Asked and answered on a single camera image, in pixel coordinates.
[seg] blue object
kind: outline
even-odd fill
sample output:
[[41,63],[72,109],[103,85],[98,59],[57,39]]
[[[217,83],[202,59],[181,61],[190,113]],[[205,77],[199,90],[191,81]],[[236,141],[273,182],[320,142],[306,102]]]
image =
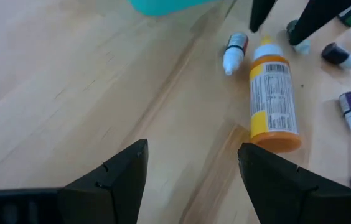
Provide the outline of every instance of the blue object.
[[134,8],[147,16],[163,16],[213,0],[130,0]]

